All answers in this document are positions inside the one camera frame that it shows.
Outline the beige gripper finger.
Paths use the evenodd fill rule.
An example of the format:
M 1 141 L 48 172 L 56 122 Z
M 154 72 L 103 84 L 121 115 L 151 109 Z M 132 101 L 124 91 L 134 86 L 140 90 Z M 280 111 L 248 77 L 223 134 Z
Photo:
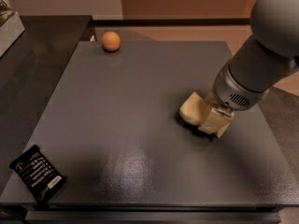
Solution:
M 219 114 L 215 111 L 217 103 L 212 92 L 205 98 L 205 102 L 206 109 L 200 122 L 200 127 L 205 129 L 218 129 L 220 126 Z
M 208 134 L 215 134 L 220 138 L 225 133 L 234 117 L 235 113 L 231 110 L 217 108 L 216 106 L 211 107 L 205 119 L 205 132 Z

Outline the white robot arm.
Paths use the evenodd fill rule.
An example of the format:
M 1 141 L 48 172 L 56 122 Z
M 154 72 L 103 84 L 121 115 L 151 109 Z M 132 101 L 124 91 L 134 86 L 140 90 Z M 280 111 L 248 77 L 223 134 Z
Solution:
M 269 89 L 298 71 L 299 0 L 257 0 L 252 35 L 226 62 L 206 98 L 198 129 L 221 136 L 236 111 L 259 103 Z

